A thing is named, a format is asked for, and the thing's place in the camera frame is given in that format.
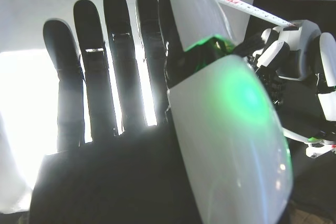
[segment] dark wall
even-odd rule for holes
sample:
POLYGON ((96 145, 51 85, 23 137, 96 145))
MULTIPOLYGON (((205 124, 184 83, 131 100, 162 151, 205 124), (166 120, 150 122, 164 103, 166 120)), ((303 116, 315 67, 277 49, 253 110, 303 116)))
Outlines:
MULTIPOLYGON (((254 0, 253 5, 286 20, 308 19, 336 38, 336 1, 254 0)), ((275 26, 251 16, 245 37, 275 26)))

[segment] red marking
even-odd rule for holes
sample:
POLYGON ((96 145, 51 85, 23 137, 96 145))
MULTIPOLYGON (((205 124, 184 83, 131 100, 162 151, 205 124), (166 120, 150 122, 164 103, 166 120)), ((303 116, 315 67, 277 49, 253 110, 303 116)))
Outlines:
POLYGON ((228 1, 230 1, 231 3, 234 3, 234 4, 238 4, 239 3, 238 0, 228 0, 228 1))

